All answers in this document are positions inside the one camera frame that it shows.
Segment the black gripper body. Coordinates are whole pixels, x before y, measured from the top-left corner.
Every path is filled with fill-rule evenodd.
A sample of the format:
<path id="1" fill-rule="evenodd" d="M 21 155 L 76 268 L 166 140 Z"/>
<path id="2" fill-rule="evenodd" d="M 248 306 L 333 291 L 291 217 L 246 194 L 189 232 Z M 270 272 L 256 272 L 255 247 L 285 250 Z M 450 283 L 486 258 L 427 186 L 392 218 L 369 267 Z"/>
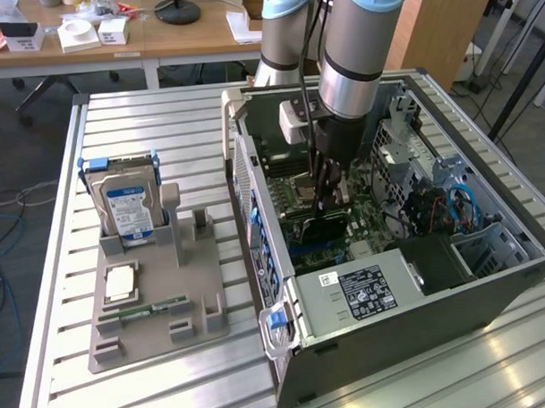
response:
<path id="1" fill-rule="evenodd" d="M 356 159 L 365 131 L 364 117 L 345 120 L 330 116 L 317 121 L 315 148 L 327 159 L 350 165 Z"/>

